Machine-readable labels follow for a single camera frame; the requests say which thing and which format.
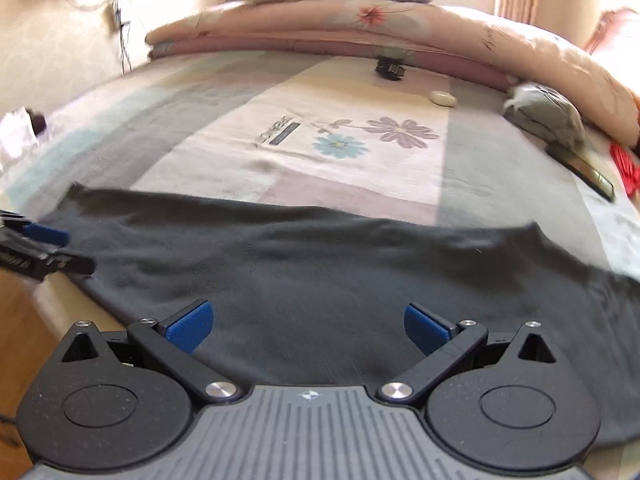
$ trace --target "blue pad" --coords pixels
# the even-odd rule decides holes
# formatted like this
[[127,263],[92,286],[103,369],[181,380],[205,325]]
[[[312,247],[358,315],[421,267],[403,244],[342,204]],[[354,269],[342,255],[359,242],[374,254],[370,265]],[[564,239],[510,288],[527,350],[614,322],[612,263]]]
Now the blue pad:
[[164,338],[183,352],[191,354],[213,329],[213,307],[209,301],[169,325]]
[[51,244],[57,247],[65,247],[69,245],[69,233],[59,231],[51,227],[40,224],[29,224],[22,229],[22,234],[31,240]]
[[404,310],[404,333],[425,355],[451,341],[449,330],[411,305]]

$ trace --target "gray ribbed plate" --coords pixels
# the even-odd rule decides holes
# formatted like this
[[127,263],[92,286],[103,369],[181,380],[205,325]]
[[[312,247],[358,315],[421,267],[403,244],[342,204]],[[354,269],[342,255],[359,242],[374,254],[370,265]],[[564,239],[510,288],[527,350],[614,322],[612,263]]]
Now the gray ribbed plate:
[[[446,455],[414,412],[383,406],[359,386],[258,386],[204,409],[193,430],[146,465],[77,475],[38,465],[27,480],[491,480]],[[548,479],[586,480],[579,468]]]

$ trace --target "brown floor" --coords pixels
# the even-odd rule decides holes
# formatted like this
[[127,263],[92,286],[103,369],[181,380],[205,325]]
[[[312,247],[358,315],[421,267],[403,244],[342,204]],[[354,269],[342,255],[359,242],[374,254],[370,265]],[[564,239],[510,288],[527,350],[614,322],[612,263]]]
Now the brown floor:
[[[0,413],[14,416],[20,398],[56,346],[21,280],[0,269]],[[17,442],[11,426],[0,428]],[[0,480],[14,480],[31,466],[24,447],[0,439]]]

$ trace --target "white tissue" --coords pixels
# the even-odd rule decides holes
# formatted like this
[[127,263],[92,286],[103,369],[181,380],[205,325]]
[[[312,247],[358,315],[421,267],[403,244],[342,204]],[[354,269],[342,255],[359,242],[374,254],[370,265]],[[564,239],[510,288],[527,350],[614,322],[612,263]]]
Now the white tissue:
[[0,172],[15,164],[38,144],[27,110],[20,108],[5,115],[0,121]]

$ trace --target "white computer mouse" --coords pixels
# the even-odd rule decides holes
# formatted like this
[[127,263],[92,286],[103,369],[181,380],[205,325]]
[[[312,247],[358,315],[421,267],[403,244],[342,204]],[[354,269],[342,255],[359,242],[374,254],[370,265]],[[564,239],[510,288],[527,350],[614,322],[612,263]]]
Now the white computer mouse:
[[440,90],[432,90],[429,92],[429,99],[439,106],[446,106],[447,108],[453,108],[458,104],[458,100],[453,95],[442,92]]

